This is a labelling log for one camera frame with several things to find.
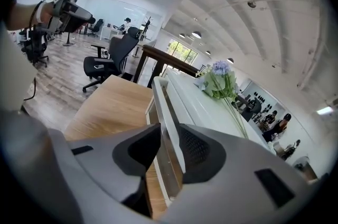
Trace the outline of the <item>wooden table with white legs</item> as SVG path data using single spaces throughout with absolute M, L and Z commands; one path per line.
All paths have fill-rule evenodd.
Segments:
M 82 104 L 65 130 L 69 141 L 97 138 L 144 127 L 146 111 L 153 97 L 151 89 L 111 76 Z M 146 172 L 152 215 L 166 209 L 159 189 L 154 160 Z M 114 224 L 151 223 L 150 219 L 114 219 Z

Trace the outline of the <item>artificial flower bunch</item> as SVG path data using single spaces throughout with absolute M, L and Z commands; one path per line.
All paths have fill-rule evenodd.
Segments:
M 220 101 L 239 132 L 248 139 L 249 136 L 236 101 L 239 93 L 236 80 L 234 71 L 230 69 L 226 61 L 217 61 L 195 73 L 195 85 L 209 97 Z

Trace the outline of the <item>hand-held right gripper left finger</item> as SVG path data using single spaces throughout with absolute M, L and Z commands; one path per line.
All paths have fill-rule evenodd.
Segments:
M 150 219 L 146 172 L 161 145 L 160 124 L 66 141 L 49 132 L 58 167 L 82 219 Z

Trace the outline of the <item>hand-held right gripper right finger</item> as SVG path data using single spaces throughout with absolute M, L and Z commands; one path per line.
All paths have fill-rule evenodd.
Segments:
M 165 224 L 288 224 L 321 186 L 245 138 L 181 124 L 179 140 L 185 173 Z

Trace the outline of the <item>white oven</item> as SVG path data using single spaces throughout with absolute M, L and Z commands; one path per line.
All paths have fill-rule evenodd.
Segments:
M 161 145 L 154 164 L 166 206 L 182 189 L 185 172 L 179 146 L 180 123 L 197 125 L 243 137 L 226 110 L 223 100 L 214 100 L 202 92 L 194 78 L 176 70 L 166 70 L 153 80 L 153 97 L 146 111 L 148 123 L 161 124 Z

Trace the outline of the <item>black office chair with headrest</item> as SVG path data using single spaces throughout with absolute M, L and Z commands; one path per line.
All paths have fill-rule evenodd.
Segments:
M 90 79 L 95 78 L 95 81 L 84 86 L 82 92 L 86 92 L 89 87 L 102 84 L 111 75 L 122 74 L 123 63 L 138 44 L 141 32 L 136 27 L 130 27 L 122 38 L 112 37 L 108 48 L 109 58 L 85 57 L 83 61 L 84 73 Z

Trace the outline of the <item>dark coat rack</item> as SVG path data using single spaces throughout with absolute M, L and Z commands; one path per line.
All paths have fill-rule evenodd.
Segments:
M 142 33 L 142 37 L 141 37 L 142 41 L 146 38 L 146 33 L 149 29 L 149 26 L 151 25 L 151 20 L 152 20 L 151 17 L 149 17 L 144 24 L 144 29 L 143 29 L 143 33 Z

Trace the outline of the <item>person's left forearm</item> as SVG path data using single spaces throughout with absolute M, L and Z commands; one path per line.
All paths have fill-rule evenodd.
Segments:
M 42 2 L 38 5 L 23 5 L 13 2 L 4 23 L 9 31 L 27 28 L 34 24 L 48 24 L 52 17 L 52 3 Z

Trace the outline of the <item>small white table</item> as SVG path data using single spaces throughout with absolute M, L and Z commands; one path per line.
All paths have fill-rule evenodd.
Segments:
M 113 27 L 102 26 L 99 40 L 110 40 L 113 36 L 120 35 L 122 35 L 122 31 Z

